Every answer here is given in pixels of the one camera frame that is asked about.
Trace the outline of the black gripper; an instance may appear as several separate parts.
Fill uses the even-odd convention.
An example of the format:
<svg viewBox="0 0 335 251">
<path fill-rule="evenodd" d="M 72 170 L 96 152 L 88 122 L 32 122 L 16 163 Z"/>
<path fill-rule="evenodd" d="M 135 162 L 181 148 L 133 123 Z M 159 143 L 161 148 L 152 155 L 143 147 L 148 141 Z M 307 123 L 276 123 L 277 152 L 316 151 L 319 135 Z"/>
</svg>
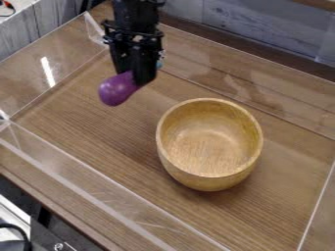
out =
<svg viewBox="0 0 335 251">
<path fill-rule="evenodd" d="M 137 86 L 155 80 L 159 70 L 164 34 L 159 30 L 159 9 L 165 0 L 111 0 L 113 19 L 101 22 L 103 42 L 109 47 L 115 70 L 131 70 Z"/>
</svg>

